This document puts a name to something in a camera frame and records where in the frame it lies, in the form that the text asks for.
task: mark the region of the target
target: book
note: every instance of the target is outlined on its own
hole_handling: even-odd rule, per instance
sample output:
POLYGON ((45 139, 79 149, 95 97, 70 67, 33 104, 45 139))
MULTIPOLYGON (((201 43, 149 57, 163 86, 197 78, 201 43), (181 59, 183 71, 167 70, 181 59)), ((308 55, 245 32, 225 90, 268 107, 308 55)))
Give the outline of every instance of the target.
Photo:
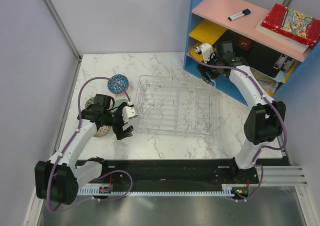
POLYGON ((314 46, 320 37, 320 20, 278 3, 261 26, 309 46, 314 46))
POLYGON ((299 51, 300 53, 304 53, 307 48, 309 47, 308 45, 302 44, 300 42, 297 42, 296 40, 293 40, 289 37, 286 37, 284 35, 281 35, 275 31, 269 30, 263 26, 261 26, 262 21, 256 26, 256 30, 275 39, 276 41, 281 42, 282 44, 285 44, 297 51, 299 51))

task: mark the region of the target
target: blue marker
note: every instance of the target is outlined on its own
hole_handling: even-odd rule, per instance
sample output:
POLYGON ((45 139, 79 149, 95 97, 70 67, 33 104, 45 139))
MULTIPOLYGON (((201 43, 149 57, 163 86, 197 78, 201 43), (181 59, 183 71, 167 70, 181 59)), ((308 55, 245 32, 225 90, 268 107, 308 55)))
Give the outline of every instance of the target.
POLYGON ((235 19, 238 19, 244 15, 249 15, 252 11, 248 8, 248 9, 245 9, 237 14, 234 14, 232 16, 229 16, 228 19, 231 21, 231 20, 235 20, 235 19))

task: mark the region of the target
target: table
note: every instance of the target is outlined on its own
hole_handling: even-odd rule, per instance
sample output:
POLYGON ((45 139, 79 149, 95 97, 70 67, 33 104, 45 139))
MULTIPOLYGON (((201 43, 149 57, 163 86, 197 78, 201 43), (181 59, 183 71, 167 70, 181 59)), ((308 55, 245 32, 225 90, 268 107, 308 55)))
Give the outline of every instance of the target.
MULTIPOLYGON (((129 79, 128 94, 134 101, 141 75, 194 77, 183 70, 183 59, 183 52, 84 55, 63 131, 62 142, 74 130, 78 115, 78 93, 88 79, 96 76, 112 77, 115 74, 124 74, 129 79)), ((111 95, 115 100, 125 98, 123 94, 110 93, 107 81, 95 80, 85 87, 81 96, 81 108, 84 109, 86 101, 97 93, 111 95)), ((96 156, 117 160, 232 158, 239 152, 245 141, 243 126, 250 110, 218 90, 216 90, 214 98, 217 127, 213 137, 186 137, 133 131, 133 137, 118 141, 115 134, 110 131, 103 137, 92 137, 79 159, 86 160, 96 156)), ((271 145, 279 146, 277 141, 272 142, 271 145)), ((259 157, 281 158, 282 153, 263 149, 259 157)))

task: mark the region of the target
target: book cover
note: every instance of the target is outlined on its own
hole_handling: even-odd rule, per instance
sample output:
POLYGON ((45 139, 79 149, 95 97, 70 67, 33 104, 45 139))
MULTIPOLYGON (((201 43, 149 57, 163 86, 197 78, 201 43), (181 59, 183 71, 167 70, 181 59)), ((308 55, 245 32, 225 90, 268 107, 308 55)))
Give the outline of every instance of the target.
POLYGON ((261 26, 309 46, 314 46, 320 37, 320 20, 278 3, 261 26))

